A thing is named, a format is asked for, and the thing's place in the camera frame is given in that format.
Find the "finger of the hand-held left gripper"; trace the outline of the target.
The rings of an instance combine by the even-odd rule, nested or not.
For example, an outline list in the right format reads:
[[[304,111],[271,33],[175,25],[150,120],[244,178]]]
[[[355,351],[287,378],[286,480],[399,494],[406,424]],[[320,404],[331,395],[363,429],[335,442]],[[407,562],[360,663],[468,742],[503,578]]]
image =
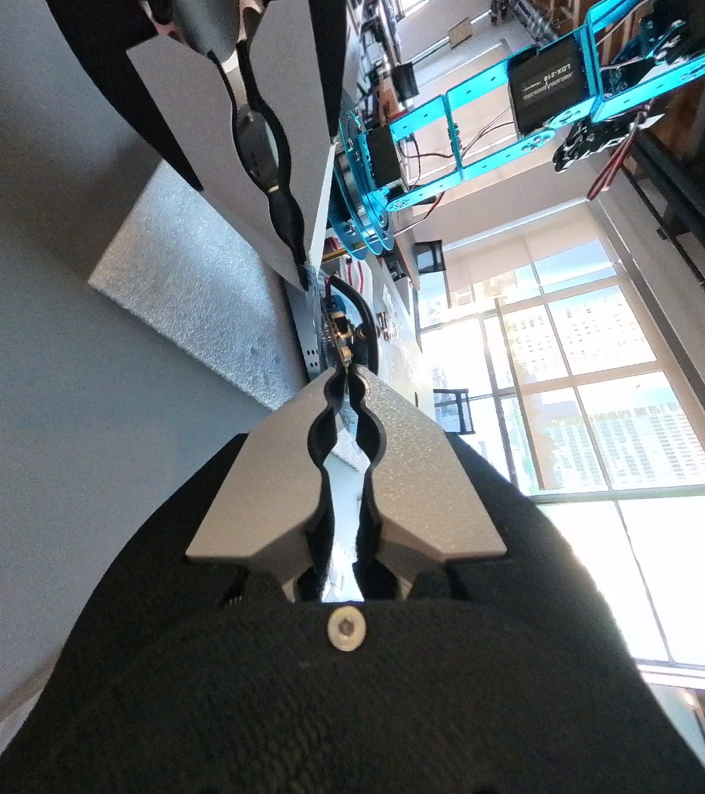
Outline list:
[[[136,45],[127,54],[198,176],[206,202],[260,257],[261,249],[272,253],[275,235],[263,231],[265,196],[237,154],[231,97],[217,65],[164,36]],[[300,271],[277,273],[307,289]]]
[[[308,2],[240,2],[240,159],[265,196],[277,272],[318,268],[325,241],[335,141]]]

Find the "black metal base plate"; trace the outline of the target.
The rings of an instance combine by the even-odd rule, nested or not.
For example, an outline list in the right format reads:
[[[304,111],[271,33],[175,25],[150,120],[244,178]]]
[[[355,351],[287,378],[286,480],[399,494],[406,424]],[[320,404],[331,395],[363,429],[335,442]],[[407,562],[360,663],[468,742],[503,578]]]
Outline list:
[[[294,328],[300,345],[308,381],[316,380],[327,367],[325,340],[325,316],[321,287],[324,283],[320,272],[307,265],[307,289],[295,287],[287,282],[285,289],[287,303],[291,312]]]

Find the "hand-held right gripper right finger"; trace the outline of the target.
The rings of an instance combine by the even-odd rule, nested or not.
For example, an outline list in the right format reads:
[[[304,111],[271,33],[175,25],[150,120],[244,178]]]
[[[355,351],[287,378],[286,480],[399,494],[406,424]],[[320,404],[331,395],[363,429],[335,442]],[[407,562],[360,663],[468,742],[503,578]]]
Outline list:
[[[419,575],[505,557],[507,548],[446,432],[369,369],[353,366],[356,443],[367,458],[356,582],[404,597]]]

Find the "large office windows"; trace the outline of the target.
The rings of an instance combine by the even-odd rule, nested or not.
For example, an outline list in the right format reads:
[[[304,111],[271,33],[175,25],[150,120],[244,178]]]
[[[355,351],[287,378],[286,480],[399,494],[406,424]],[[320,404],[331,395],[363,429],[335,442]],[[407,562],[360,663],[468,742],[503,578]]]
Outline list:
[[[438,421],[555,523],[645,678],[705,690],[705,414],[596,230],[420,246]]]

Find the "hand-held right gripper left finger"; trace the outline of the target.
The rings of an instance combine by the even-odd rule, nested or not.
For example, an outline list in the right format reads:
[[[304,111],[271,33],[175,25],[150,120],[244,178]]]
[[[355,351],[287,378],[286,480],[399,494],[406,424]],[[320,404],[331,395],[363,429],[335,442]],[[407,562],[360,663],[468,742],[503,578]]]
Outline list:
[[[334,511],[325,462],[344,372],[329,369],[248,433],[186,556],[273,576],[307,599],[327,581]]]

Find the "white foam sheet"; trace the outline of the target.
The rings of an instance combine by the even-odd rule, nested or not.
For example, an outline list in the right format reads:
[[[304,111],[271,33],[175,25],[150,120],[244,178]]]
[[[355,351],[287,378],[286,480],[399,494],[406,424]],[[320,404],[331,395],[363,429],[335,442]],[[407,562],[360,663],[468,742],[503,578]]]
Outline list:
[[[164,160],[88,282],[267,409],[308,382],[282,278]]]

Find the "black office chair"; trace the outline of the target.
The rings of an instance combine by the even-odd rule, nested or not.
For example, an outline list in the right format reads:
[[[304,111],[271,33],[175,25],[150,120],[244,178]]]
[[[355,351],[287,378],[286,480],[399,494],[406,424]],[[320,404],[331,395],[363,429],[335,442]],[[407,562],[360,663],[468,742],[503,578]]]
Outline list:
[[[457,436],[476,433],[468,388],[434,388],[433,403],[436,422],[445,432]]]

